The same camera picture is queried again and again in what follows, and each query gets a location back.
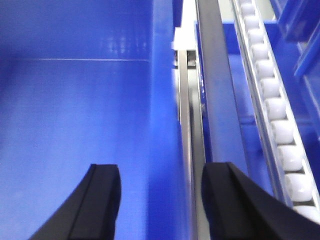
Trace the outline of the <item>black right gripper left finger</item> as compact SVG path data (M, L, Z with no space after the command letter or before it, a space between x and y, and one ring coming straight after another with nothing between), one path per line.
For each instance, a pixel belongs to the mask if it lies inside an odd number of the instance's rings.
M115 164L92 164L32 240L112 240L121 202L121 177Z

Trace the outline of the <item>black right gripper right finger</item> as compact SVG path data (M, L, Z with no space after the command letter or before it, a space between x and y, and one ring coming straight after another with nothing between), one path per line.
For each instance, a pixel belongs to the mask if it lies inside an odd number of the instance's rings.
M278 201L231 162L203 167L201 196L212 240L318 240L320 226Z

